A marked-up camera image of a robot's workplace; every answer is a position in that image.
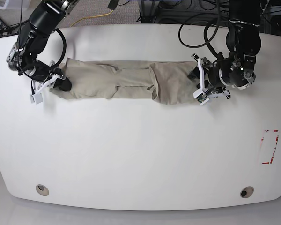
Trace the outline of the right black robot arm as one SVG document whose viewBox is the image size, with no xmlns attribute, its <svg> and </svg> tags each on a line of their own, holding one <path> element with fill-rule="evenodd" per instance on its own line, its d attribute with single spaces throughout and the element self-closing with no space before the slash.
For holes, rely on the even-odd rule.
<svg viewBox="0 0 281 225">
<path fill-rule="evenodd" d="M 56 75 L 57 80 L 53 82 L 53 88 L 65 92 L 70 91 L 72 84 L 59 68 L 66 54 L 67 43 L 58 25 L 70 14 L 77 3 L 77 0 L 41 1 L 28 21 L 20 25 L 17 42 L 7 57 L 9 68 L 17 71 L 18 75 L 27 76 L 32 82 L 51 82 L 53 76 Z M 53 32 L 60 35 L 63 49 L 59 60 L 47 65 L 39 61 L 37 56 L 45 49 Z"/>
</svg>

